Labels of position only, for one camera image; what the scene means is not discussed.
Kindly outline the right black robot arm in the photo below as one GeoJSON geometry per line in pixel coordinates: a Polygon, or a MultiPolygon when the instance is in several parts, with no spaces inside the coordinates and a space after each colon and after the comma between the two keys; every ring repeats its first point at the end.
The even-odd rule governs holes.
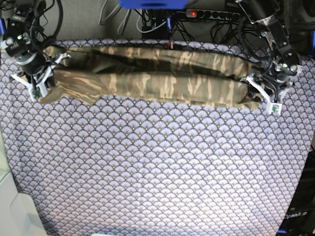
{"type": "Polygon", "coordinates": [[[44,0],[17,0],[14,12],[7,19],[6,31],[0,36],[0,50],[12,58],[26,75],[28,82],[36,86],[39,78],[55,61],[44,50],[57,39],[63,22],[63,6],[60,0],[47,6],[44,0]],[[46,36],[40,18],[54,5],[58,6],[58,22],[52,35],[46,36]]]}

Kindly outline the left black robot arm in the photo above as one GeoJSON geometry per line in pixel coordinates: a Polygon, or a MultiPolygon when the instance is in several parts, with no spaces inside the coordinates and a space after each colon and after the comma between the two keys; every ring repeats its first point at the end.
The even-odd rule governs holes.
{"type": "Polygon", "coordinates": [[[273,101],[279,102],[286,89],[291,87],[289,76],[296,76],[301,71],[300,56],[291,46],[287,31],[277,18],[279,4],[275,0],[237,0],[236,3],[245,14],[239,21],[241,44],[256,60],[268,61],[266,69],[257,69],[260,73],[257,79],[267,85],[273,94],[273,101]],[[245,44],[243,32],[247,20],[252,25],[257,25],[259,34],[268,44],[269,55],[259,57],[245,44]]]}

